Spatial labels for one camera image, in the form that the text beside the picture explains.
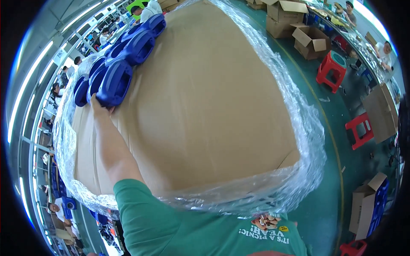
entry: red plastic stool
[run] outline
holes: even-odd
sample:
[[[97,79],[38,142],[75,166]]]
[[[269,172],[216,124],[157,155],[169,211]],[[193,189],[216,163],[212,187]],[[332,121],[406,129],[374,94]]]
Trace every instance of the red plastic stool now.
[[[359,138],[358,132],[356,127],[360,125],[361,123],[364,124],[364,128],[366,129],[366,134],[362,136],[362,138]],[[357,149],[360,146],[363,146],[367,141],[371,140],[374,135],[373,135],[373,130],[371,129],[370,121],[369,121],[369,116],[367,115],[366,112],[361,114],[360,116],[354,118],[350,122],[344,125],[346,130],[352,129],[353,135],[355,137],[356,143],[352,145],[353,150]]]
[[[332,88],[332,93],[336,93],[346,74],[346,68],[346,60],[337,52],[330,51],[319,66],[316,82],[318,84],[327,84]],[[332,83],[326,78],[330,70],[333,70],[333,77],[336,79],[336,83]]]
[[[341,256],[361,256],[367,247],[367,243],[363,240],[351,241],[348,244],[342,244],[340,250]]]

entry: open cardboard box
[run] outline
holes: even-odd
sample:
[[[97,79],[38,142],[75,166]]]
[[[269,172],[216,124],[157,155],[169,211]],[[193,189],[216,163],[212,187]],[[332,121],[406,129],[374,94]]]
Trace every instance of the open cardboard box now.
[[[268,16],[277,22],[298,23],[303,21],[303,15],[308,13],[306,4],[296,1],[262,0],[267,4]]]
[[[306,27],[306,25],[303,23],[280,23],[266,15],[266,30],[273,36],[273,38],[292,37],[292,34],[297,27]]]
[[[370,181],[365,181],[362,186],[353,191],[349,231],[356,234],[356,240],[367,237],[373,217],[376,192],[386,177],[385,174],[379,172]]]
[[[395,135],[399,125],[399,116],[392,95],[385,83],[373,88],[362,100],[376,143]]]
[[[324,57],[331,49],[330,39],[315,27],[298,27],[293,32],[295,48],[306,60]]]

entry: plastic wrap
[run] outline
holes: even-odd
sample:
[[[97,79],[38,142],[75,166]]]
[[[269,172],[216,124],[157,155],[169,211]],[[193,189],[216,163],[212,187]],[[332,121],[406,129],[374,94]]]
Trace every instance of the plastic wrap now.
[[[199,0],[187,0],[176,10],[197,1]],[[249,24],[251,21],[246,14],[226,0],[210,0],[209,2],[220,8],[237,24],[261,61],[271,70],[289,112],[300,159],[291,167],[228,183],[215,184],[212,189],[194,193],[194,189],[173,191],[160,196],[159,199],[176,208],[238,214],[243,218],[252,217],[260,212],[289,212],[296,209],[300,201],[316,189],[322,181],[323,167],[327,157],[324,151],[324,128],[319,121],[318,110],[308,105],[305,96],[292,81],[280,55],[272,52],[267,45],[267,39]],[[71,128],[75,111],[71,85],[81,74],[86,73],[90,66],[86,64],[79,67],[63,95],[54,125],[55,151],[62,179],[73,196],[89,209],[117,218],[118,216],[112,213],[112,210],[118,209],[114,195],[93,195],[83,184],[73,178],[77,143],[76,134]],[[278,180],[281,180],[280,185],[261,189],[260,184]],[[252,193],[236,194],[235,188],[242,184],[252,184]],[[225,193],[222,195],[221,191],[225,193],[232,191],[229,193],[232,199],[223,202],[215,200],[227,197]]]

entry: green object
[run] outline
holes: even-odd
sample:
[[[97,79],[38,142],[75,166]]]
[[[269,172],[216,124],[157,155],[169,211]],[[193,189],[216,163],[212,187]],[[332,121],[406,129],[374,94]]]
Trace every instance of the green object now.
[[[344,59],[343,56],[341,56],[340,54],[338,54],[335,51],[330,51],[330,56],[335,62],[337,62],[337,64],[339,64],[343,68],[347,68],[346,60]]]
[[[128,5],[127,7],[126,7],[126,9],[127,9],[127,11],[129,11],[129,13],[131,14],[131,16],[132,17],[134,17],[135,18],[135,20],[139,20],[139,18],[141,17],[141,15],[133,15],[132,13],[131,13],[131,8],[133,7],[133,6],[139,6],[139,7],[141,7],[142,9],[144,9],[145,7],[144,7],[144,5],[142,4],[142,2],[148,2],[147,0],[135,0],[135,1],[133,1],[130,5]]]
[[[125,245],[133,256],[226,256],[260,251],[307,255],[305,243],[286,214],[280,214],[281,220],[275,229],[261,230],[257,228],[263,222],[260,216],[254,220],[243,220],[234,215],[174,209],[159,201],[145,184],[134,179],[117,182],[114,194]]]

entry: green floor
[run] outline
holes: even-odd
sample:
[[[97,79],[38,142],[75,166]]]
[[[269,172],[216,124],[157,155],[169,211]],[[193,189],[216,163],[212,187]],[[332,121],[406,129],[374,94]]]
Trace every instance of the green floor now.
[[[293,82],[306,96],[308,103],[319,110],[319,118],[325,128],[325,151],[328,158],[324,167],[323,181],[295,211],[288,215],[291,220],[298,222],[299,233],[305,243],[312,245],[315,256],[338,255],[338,246],[353,237],[348,231],[352,191],[364,180],[374,176],[377,171],[386,174],[391,171],[386,167],[389,154],[387,143],[375,145],[374,141],[369,141],[353,151],[352,133],[344,128],[345,123],[364,112],[360,106],[360,96],[365,94],[365,81],[348,68],[342,83],[346,95],[341,89],[336,94],[331,93],[328,87],[316,83],[317,68],[321,59],[306,61],[294,49],[293,38],[273,39],[267,34],[266,11],[253,10],[244,0],[231,0],[231,2],[251,18],[251,25],[256,30],[266,36],[268,45],[274,52],[280,54]],[[347,58],[347,61],[353,63],[355,60]],[[319,101],[327,97],[330,102]],[[371,152],[375,154],[373,159],[369,157]],[[77,219],[84,220],[84,223],[79,224],[79,228],[81,234],[88,233],[88,236],[82,235],[87,250],[104,252],[105,248],[95,221],[91,215],[88,214],[87,217],[88,212],[83,213],[84,215],[81,211],[77,213],[79,215]]]

